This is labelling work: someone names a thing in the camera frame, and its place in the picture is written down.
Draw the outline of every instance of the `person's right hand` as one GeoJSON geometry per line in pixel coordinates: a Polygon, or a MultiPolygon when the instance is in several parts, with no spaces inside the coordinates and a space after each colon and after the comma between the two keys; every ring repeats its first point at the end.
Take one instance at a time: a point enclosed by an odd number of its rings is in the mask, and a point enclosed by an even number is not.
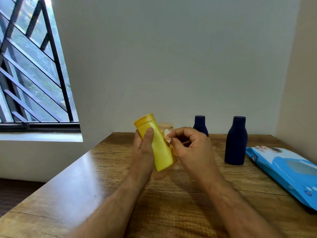
{"type": "Polygon", "coordinates": [[[172,138],[171,144],[184,169],[199,183],[219,175],[211,141],[204,133],[183,127],[172,130],[167,137],[172,138]],[[186,140],[191,142],[188,148],[182,144],[186,140]]]}

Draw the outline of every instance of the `blue wet wipes package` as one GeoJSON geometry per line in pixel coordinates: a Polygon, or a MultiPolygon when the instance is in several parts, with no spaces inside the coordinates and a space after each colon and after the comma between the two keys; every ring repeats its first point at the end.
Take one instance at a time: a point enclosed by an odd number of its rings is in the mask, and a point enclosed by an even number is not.
{"type": "Polygon", "coordinates": [[[304,205],[317,210],[317,165],[284,148],[247,148],[256,164],[304,205]]]}

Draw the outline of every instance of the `person's left hand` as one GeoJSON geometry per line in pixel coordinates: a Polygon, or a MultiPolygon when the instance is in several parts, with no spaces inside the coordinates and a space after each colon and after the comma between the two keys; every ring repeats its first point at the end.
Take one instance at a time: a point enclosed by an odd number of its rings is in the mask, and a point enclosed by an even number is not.
{"type": "Polygon", "coordinates": [[[150,180],[154,167],[153,136],[152,128],[147,129],[143,140],[139,132],[135,132],[129,174],[142,186],[150,180]]]}

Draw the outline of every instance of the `window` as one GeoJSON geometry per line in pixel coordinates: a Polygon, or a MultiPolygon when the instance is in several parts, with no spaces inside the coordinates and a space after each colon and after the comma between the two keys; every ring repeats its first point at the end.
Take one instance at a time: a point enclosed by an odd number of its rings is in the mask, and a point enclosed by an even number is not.
{"type": "Polygon", "coordinates": [[[80,132],[50,0],[0,0],[0,132],[80,132]]]}

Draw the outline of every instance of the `dark blue bottle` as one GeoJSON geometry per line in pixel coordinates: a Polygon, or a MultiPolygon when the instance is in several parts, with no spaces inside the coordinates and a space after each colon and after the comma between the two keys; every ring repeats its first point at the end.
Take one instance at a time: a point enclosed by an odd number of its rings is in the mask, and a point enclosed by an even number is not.
{"type": "Polygon", "coordinates": [[[224,161],[227,164],[242,165],[248,142],[248,133],[245,129],[245,117],[234,116],[226,141],[224,161]]]}
{"type": "Polygon", "coordinates": [[[204,133],[209,137],[208,130],[205,125],[205,116],[202,115],[196,115],[195,116],[195,124],[194,124],[194,129],[196,129],[199,132],[204,133]]]}

